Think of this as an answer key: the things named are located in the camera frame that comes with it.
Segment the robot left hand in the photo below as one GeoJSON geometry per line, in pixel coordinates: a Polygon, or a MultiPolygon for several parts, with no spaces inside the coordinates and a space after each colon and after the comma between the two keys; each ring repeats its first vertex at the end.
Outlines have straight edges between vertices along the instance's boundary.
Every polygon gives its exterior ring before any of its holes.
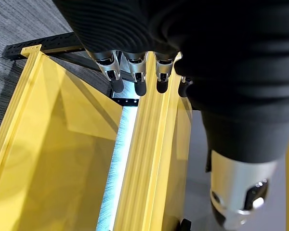
{"type": "Polygon", "coordinates": [[[289,0],[56,0],[87,52],[154,51],[202,114],[215,219],[236,231],[257,210],[289,144],[289,0]]]}

